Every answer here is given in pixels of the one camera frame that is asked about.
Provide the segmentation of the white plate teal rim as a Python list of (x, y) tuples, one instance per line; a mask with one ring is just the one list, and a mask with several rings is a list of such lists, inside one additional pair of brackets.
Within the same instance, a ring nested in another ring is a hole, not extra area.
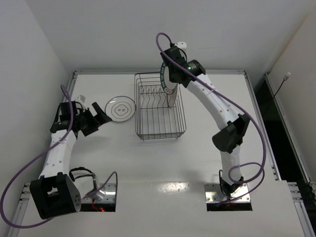
[(170, 81), (169, 70), (164, 62), (160, 67), (159, 77), (161, 87), (166, 94), (171, 95), (177, 91), (178, 85)]

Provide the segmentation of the white plate orange sunburst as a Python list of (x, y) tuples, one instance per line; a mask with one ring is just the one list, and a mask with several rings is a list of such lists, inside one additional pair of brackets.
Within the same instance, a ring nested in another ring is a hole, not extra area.
[(172, 90), (172, 93), (167, 95), (167, 105), (168, 108), (172, 108), (177, 100), (177, 94), (178, 94), (178, 84), (175, 85), (175, 87)]

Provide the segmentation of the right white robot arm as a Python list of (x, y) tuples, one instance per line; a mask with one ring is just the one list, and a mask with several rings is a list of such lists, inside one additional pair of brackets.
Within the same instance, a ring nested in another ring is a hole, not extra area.
[(250, 119), (231, 108), (216, 94), (217, 90), (204, 67), (197, 60), (187, 62), (180, 48), (172, 46), (161, 53), (161, 57), (168, 68), (169, 81), (181, 84), (191, 92), (204, 105), (219, 128), (212, 141), (221, 155), (221, 191), (230, 198), (244, 180), (240, 171), (240, 146)]

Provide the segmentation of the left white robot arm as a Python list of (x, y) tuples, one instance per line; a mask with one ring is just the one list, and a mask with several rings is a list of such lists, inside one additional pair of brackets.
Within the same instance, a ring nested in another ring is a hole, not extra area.
[(79, 212), (83, 199), (101, 201), (106, 190), (94, 172), (85, 168), (70, 168), (72, 150), (78, 134), (88, 136), (111, 118), (92, 103), (93, 115), (80, 99), (59, 104), (51, 126), (51, 147), (37, 180), (30, 183), (30, 192), (39, 216), (43, 220)]

